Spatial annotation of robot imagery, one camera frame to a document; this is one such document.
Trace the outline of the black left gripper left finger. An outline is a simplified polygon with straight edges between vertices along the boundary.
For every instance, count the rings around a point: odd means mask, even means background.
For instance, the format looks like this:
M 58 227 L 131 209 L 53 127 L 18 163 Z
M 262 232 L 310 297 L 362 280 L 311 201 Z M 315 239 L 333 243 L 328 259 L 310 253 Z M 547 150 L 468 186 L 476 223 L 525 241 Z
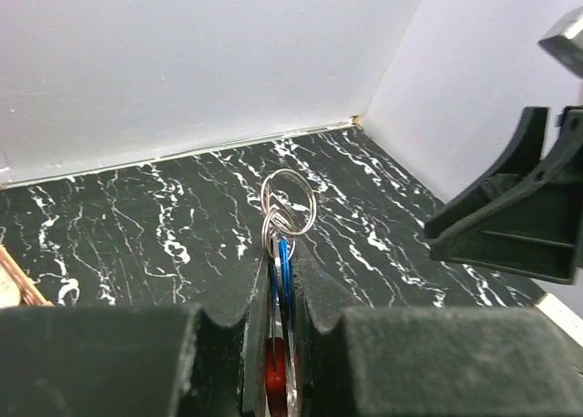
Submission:
M 194 301 L 1 312 L 4 416 L 262 416 L 265 263 Z

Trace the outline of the silver key with blue tag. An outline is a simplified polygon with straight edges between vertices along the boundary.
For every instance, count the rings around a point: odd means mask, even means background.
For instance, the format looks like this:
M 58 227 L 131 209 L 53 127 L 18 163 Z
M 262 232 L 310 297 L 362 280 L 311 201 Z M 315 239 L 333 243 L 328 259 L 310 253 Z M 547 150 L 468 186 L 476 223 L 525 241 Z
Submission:
M 292 273 L 292 253 L 295 242 L 278 235 L 271 237 L 271 286 L 280 307 L 281 326 L 286 344 L 286 353 L 294 359 L 293 330 L 295 322 L 295 289 Z

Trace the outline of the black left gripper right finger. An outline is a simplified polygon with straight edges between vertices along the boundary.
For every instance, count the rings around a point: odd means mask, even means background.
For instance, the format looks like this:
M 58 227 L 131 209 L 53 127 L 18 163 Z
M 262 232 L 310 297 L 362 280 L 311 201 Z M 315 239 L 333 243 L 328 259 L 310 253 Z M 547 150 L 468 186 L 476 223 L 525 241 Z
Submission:
M 579 416 L 582 380 L 535 308 L 363 305 L 295 251 L 305 416 Z

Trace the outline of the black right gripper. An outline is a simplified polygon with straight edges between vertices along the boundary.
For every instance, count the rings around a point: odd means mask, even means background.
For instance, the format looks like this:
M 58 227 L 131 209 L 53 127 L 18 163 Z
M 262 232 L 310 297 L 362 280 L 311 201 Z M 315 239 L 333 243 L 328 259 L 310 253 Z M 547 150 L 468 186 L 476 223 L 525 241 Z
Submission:
M 495 163 L 425 223 L 425 236 L 437 238 L 432 259 L 558 284 L 576 281 L 582 269 L 582 106 L 563 109 L 556 147 L 539 163 L 547 117 L 546 107 L 524 108 Z

